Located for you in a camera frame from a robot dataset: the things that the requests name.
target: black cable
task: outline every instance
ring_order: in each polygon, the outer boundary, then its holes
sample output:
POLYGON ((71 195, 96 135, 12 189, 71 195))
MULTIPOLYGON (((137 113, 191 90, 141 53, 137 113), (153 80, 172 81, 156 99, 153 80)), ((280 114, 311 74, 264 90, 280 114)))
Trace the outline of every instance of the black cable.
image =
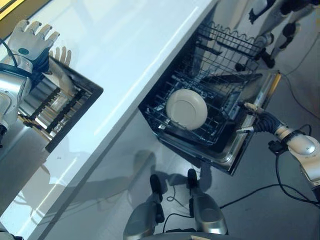
POLYGON ((308 112, 309 114, 311 114, 312 116, 314 116, 316 119, 320 120, 320 117, 318 117, 317 115, 315 115, 313 112, 311 112, 310 110, 308 110, 305 106, 303 106, 296 98, 295 94, 294 94, 294 91, 293 91, 293 88, 292 88, 292 85, 291 85, 291 82, 288 78, 288 75, 292 74, 294 71, 296 71, 300 66, 301 64, 304 62, 304 60, 306 59, 306 57, 308 56, 308 54, 311 52, 312 48, 314 47, 314 45, 316 44, 318 38, 319 38, 319 35, 320 33, 317 34, 316 38, 314 39, 310 49, 306 52, 306 54, 304 55, 304 57, 301 59, 300 63, 293 69, 291 70, 290 72, 288 72, 287 74, 283 74, 285 77, 286 77, 286 80, 289 84, 289 89, 290 89, 290 92, 293 96, 293 99, 296 101, 296 103, 301 107, 303 108, 306 112, 308 112))
POLYGON ((181 207, 183 207, 183 208, 185 208, 185 209, 188 209, 188 208, 186 208, 181 202, 179 202, 177 199, 176 199, 176 188, 175 188, 175 186, 172 186, 173 187, 173 196, 168 196, 167 198, 166 198, 166 200, 168 201, 168 202, 173 202, 173 201, 176 201, 181 207))
POLYGON ((17 66, 18 66, 18 63, 17 63, 17 60, 16 60, 14 54, 12 53, 11 49, 8 47, 8 45, 6 44, 6 42, 2 40, 2 38, 0 38, 0 43, 2 43, 2 44, 5 46, 5 48, 6 48, 7 52, 8 52, 8 55, 12 57, 14 66, 17 67, 17 66))
POLYGON ((304 125, 302 125, 298 130, 301 130, 301 129, 305 128, 305 127, 308 127, 308 128, 309 128, 308 136, 311 136, 311 134, 312 134, 312 127, 311 127, 310 124, 304 124, 304 125))
POLYGON ((276 178, 278 180, 279 186, 280 186, 281 190, 284 192, 284 194, 286 194, 288 197, 290 197, 292 199, 295 199, 295 200, 298 200, 301 202, 305 202, 305 203, 309 203, 309 204, 313 204, 320 209, 320 206, 319 206, 320 202, 319 201, 311 201, 309 199, 302 199, 302 198, 291 195, 290 193, 287 192, 287 190, 285 190, 285 188, 283 187, 284 185, 281 182, 280 174, 279 174, 279 156, 280 155, 278 154, 275 157, 275 173, 276 173, 276 178))
MULTIPOLYGON (((231 205, 231 204, 235 204, 235 203, 237 203, 237 202, 239 202, 239 201, 241 201, 241 200, 243 200, 243 199, 245 199, 245 198, 247 198, 247 197, 249 197, 249 196, 251 196, 251 195, 253 195, 253 194, 255 194, 255 193, 259 192, 259 191, 261 191, 261 190, 268 189, 268 188, 272 188, 272 187, 276 187, 276 186, 280 186, 280 184, 270 184, 270 185, 267 185, 267 186, 260 187, 260 188, 258 188, 258 189, 256 189, 256 190, 248 193, 247 195, 244 195, 244 196, 242 196, 242 197, 240 197, 240 198, 238 198, 238 199, 236 199, 236 200, 234 200, 234 201, 231 201, 231 202, 228 202, 228 203, 222 205, 222 206, 220 207, 220 209, 223 209, 223 208, 225 208, 225 207, 227 207, 227 206, 229 206, 229 205, 231 205)), ((303 198, 305 198, 306 200, 308 200, 308 198, 307 198, 305 195, 303 195, 300 191, 298 191, 297 189, 293 188, 292 186, 289 186, 289 185, 286 185, 286 184, 282 184, 282 186, 284 186, 284 187, 286 187, 286 188, 288 188, 288 189, 294 190, 294 191, 297 192, 300 196, 302 196, 303 198)))
POLYGON ((284 74, 283 76, 285 76, 286 78, 286 81, 287 83, 289 84, 289 90, 291 92, 291 95, 293 97, 293 99, 296 101, 296 103, 302 108, 304 109, 306 112, 308 112, 309 114, 311 114, 312 116, 314 116, 316 119, 318 119, 320 121, 320 117, 318 117, 317 115, 315 115, 312 111, 310 111, 309 109, 307 109, 305 106, 303 106, 299 101, 298 99, 296 98, 295 94, 294 94, 294 91, 293 91, 293 88, 292 88, 292 85, 291 85, 291 82, 290 82, 290 79, 284 74))
POLYGON ((169 217, 172 216, 172 215, 176 215, 176 216, 183 217, 183 218, 187 218, 187 219, 193 219, 192 216, 185 216, 185 215, 181 215, 181 214, 178 214, 178 213, 171 213, 171 214, 169 214, 169 215, 166 217, 166 219, 165 219, 165 221, 164 221, 164 225, 163 225, 163 229, 162 229, 162 233, 163 233, 163 234, 165 233, 165 230, 166 230, 167 221, 168 221, 169 217))

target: white plate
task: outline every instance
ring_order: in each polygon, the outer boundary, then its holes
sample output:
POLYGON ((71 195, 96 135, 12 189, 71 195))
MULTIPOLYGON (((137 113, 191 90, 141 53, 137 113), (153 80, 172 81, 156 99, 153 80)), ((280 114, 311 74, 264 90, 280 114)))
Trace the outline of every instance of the white plate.
POLYGON ((166 102, 166 115, 178 127, 195 130, 207 119, 208 108, 204 99, 195 91, 180 89, 175 91, 166 102))

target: white countertop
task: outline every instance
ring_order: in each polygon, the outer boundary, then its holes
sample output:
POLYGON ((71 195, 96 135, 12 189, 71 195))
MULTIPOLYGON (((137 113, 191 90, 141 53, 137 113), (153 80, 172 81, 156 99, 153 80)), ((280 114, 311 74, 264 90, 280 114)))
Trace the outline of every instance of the white countertop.
POLYGON ((60 32, 53 49, 70 49, 70 67, 103 93, 47 158, 49 175, 39 168, 2 214, 9 232, 28 239, 43 218, 48 220, 52 205, 63 204, 57 199, 65 187, 77 186, 95 167, 215 2, 55 0, 30 19, 60 32), (28 190, 33 191, 32 207, 21 204, 28 190))

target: open dishwasher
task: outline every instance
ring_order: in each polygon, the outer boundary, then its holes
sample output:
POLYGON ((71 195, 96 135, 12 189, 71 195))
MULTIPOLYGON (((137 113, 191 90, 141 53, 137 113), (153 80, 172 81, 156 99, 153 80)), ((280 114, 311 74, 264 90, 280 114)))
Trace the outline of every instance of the open dishwasher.
POLYGON ((266 107, 281 75, 255 61, 261 49, 253 37, 203 22, 139 105, 157 138, 194 165, 201 161, 233 174, 252 134, 236 134, 255 118, 238 102, 266 107), (188 89, 205 101, 202 126, 188 130, 170 119, 166 104, 177 90, 188 89))

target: drain rack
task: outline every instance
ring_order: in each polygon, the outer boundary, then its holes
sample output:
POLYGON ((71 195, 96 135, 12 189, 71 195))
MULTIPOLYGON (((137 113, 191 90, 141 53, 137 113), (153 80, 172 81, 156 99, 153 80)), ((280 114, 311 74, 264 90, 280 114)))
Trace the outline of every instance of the drain rack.
POLYGON ((169 66, 170 73, 160 77, 139 107, 153 131, 202 145, 216 143, 237 116, 243 88, 260 77, 253 58, 261 49, 254 42, 253 37, 214 22, 200 25, 169 66), (197 92, 207 105, 207 119, 195 130, 185 129, 166 115, 166 102, 179 89, 197 92))

